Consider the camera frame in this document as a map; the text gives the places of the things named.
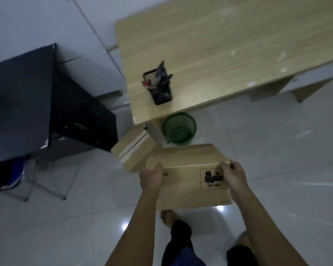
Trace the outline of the person's left hand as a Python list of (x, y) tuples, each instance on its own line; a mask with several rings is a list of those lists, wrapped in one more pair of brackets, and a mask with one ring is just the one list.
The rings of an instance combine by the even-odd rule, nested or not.
[(150, 172), (150, 169), (143, 168), (138, 176), (143, 192), (159, 192), (163, 180), (163, 172)]

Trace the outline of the person's right hand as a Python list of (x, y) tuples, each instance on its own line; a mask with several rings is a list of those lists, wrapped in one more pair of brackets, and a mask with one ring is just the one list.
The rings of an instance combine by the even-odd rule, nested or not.
[(224, 178), (226, 183), (230, 187), (231, 198), (239, 204), (242, 197), (250, 192), (249, 185), (247, 183), (246, 174), (243, 167), (236, 161), (230, 161), (231, 163), (231, 176), (230, 178)]

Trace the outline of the cardboard box with warning label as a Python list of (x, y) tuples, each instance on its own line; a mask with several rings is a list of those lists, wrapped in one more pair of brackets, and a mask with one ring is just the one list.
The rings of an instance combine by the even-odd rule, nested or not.
[(152, 152), (146, 168), (163, 166), (156, 210), (179, 210), (232, 204), (221, 162), (231, 161), (213, 144), (166, 147)]

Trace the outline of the person's right forearm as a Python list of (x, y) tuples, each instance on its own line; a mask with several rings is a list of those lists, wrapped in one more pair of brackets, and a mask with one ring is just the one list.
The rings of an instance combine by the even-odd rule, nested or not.
[(259, 266), (309, 266), (249, 187), (233, 191)]

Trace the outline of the person's left forearm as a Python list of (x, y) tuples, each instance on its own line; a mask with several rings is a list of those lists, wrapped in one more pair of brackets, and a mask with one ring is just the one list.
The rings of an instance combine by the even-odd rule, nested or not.
[(152, 266), (159, 190), (142, 191), (133, 216), (105, 266)]

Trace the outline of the taped cardboard box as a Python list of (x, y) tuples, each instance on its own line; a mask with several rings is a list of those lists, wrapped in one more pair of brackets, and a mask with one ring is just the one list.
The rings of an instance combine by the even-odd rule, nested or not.
[(149, 155), (159, 143), (141, 125), (134, 126), (115, 144), (111, 152), (120, 161), (122, 167), (131, 173), (138, 173), (146, 164)]

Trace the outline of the green mesh wastebasket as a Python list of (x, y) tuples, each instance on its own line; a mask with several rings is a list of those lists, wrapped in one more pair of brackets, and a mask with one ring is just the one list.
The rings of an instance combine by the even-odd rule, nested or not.
[(197, 133), (197, 123), (190, 114), (179, 112), (165, 118), (162, 133), (168, 144), (185, 146)]

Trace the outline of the person's left foot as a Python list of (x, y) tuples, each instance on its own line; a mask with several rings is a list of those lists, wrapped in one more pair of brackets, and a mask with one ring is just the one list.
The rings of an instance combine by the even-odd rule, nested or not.
[(176, 221), (181, 220), (178, 214), (173, 210), (160, 211), (160, 218), (162, 222), (170, 229), (173, 227)]

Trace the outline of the person's foot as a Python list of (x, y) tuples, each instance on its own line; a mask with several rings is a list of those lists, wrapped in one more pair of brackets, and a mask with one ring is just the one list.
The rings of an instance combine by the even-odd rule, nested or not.
[(176, 221), (181, 220), (178, 214), (173, 210), (160, 211), (160, 218), (162, 222), (170, 229), (173, 227)]
[(252, 249), (247, 231), (244, 231), (239, 235), (239, 237), (237, 238), (237, 240), (235, 242), (235, 246), (245, 246), (247, 248)]

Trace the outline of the person's right foot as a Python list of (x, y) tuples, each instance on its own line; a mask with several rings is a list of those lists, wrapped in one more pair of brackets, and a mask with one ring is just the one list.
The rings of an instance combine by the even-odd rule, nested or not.
[(239, 235), (239, 237), (237, 238), (237, 240), (235, 242), (235, 246), (245, 246), (247, 248), (252, 249), (247, 231), (244, 231)]

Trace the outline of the dark shorts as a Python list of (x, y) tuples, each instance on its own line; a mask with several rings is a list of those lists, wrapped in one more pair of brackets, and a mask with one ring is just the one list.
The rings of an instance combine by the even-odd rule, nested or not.
[[(191, 235), (192, 230), (187, 223), (181, 220), (174, 222), (161, 266), (206, 266), (194, 252)], [(229, 249), (226, 261), (228, 266), (259, 266), (253, 250), (244, 245), (235, 245)]]

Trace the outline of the bunch of pens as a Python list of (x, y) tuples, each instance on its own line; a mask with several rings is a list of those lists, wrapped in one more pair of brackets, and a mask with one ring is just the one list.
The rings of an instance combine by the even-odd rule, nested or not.
[(169, 84), (173, 74), (169, 74), (165, 67), (165, 61), (162, 60), (159, 66), (142, 74), (141, 84), (148, 90), (158, 88)]

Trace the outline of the light wooden table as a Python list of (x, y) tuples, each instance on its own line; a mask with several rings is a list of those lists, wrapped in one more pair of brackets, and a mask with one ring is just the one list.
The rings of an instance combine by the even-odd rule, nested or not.
[[(133, 124), (239, 93), (304, 102), (333, 79), (333, 0), (170, 0), (115, 23)], [(172, 100), (141, 84), (165, 61)]]

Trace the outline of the black desk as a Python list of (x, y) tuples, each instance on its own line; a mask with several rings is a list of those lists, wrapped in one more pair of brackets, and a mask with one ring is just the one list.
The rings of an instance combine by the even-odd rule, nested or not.
[[(56, 66), (57, 45), (0, 62), (0, 164), (55, 161), (118, 142), (116, 115)], [(0, 165), (0, 187), (4, 174)]]

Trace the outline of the grey metal frame stand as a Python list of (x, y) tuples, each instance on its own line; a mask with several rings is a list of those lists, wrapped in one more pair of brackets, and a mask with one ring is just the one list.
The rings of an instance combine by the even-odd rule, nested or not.
[(73, 155), (55, 161), (30, 159), (24, 165), (21, 184), (27, 188), (22, 201), (28, 202), (34, 190), (66, 201), (81, 168), (81, 156)]

